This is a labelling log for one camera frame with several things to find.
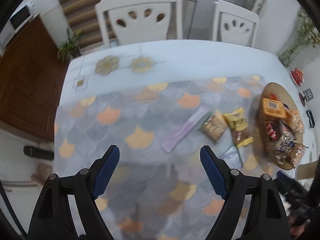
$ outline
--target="dining table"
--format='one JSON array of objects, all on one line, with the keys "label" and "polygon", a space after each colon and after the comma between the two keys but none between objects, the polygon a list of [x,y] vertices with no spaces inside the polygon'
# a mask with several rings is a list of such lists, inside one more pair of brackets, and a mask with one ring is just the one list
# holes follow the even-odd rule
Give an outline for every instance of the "dining table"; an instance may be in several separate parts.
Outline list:
[{"label": "dining table", "polygon": [[[162,147],[163,142],[202,105],[221,112],[243,107],[252,133],[258,134],[255,114],[270,82],[287,90],[305,124],[303,144],[308,148],[300,164],[316,160],[308,108],[277,55],[223,42],[166,40],[75,58],[56,114],[54,172],[74,175],[116,144],[119,164],[105,193],[96,199],[114,239],[205,239],[223,200],[205,174],[199,150],[209,145],[223,156],[233,144],[230,131],[213,143],[193,129],[171,151]],[[258,144],[239,149],[240,171],[250,176],[269,173],[274,179],[280,168],[254,145]],[[283,172],[296,176],[296,169]],[[69,201],[82,234],[74,197]],[[247,196],[233,239],[241,235],[249,204]]]}]

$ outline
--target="brown wooden door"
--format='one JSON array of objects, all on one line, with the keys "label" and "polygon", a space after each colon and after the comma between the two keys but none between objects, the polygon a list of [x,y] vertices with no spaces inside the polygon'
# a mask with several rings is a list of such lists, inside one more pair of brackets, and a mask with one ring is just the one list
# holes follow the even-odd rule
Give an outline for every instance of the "brown wooden door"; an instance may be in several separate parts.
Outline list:
[{"label": "brown wooden door", "polygon": [[66,65],[39,17],[22,31],[0,62],[0,119],[53,141]]}]

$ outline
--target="basket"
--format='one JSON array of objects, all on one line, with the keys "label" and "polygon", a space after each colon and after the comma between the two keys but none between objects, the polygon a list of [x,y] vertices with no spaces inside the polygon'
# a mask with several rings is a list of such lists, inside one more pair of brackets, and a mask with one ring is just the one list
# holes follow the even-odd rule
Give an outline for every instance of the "basket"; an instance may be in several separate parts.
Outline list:
[{"label": "basket", "polygon": [[[273,144],[270,142],[269,136],[265,128],[266,116],[263,113],[262,98],[268,97],[268,94],[270,93],[276,95],[279,98],[279,100],[282,103],[285,103],[290,109],[297,109],[297,106],[293,101],[293,99],[291,98],[291,96],[289,95],[289,93],[287,92],[287,90],[285,90],[282,86],[280,86],[277,83],[269,83],[268,85],[266,85],[264,91],[262,92],[259,110],[258,110],[257,123],[260,131],[261,140],[263,142],[263,146],[266,152],[268,153],[269,157],[273,161],[273,163],[278,167],[280,167],[281,169],[288,171],[293,169],[293,167],[287,161],[284,161],[283,164],[280,164],[277,162],[277,159],[275,157],[275,151],[273,149]],[[296,132],[295,136],[296,136],[295,142],[297,143],[303,142],[303,134],[301,132]]]}]

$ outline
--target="chair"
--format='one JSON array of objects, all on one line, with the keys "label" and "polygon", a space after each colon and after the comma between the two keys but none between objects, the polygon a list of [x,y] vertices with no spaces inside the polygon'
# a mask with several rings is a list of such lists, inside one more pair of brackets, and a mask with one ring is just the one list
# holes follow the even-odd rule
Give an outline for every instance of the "chair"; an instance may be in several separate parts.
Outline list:
[{"label": "chair", "polygon": [[105,12],[121,45],[165,40],[176,3],[177,39],[182,39],[182,0],[101,0],[96,6],[102,39],[110,47]]},{"label": "chair", "polygon": [[259,16],[225,1],[214,2],[212,41],[253,47]]}]

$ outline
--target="screw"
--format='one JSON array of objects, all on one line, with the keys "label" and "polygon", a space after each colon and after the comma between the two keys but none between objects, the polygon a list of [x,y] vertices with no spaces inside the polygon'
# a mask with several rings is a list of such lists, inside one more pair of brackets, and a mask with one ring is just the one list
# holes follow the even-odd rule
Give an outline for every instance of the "screw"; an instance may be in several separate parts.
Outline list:
[{"label": "screw", "polygon": [[263,174],[263,178],[264,178],[265,180],[269,180],[269,179],[271,179],[271,177],[270,177],[270,175],[269,175],[269,174]]},{"label": "screw", "polygon": [[82,169],[82,170],[80,170],[80,174],[81,174],[81,175],[86,175],[88,172],[89,172],[88,169]]},{"label": "screw", "polygon": [[56,176],[57,176],[56,174],[52,173],[52,174],[49,175],[48,179],[49,180],[53,180],[53,179],[56,178]]},{"label": "screw", "polygon": [[237,176],[240,174],[240,172],[237,169],[232,169],[231,174]]}]

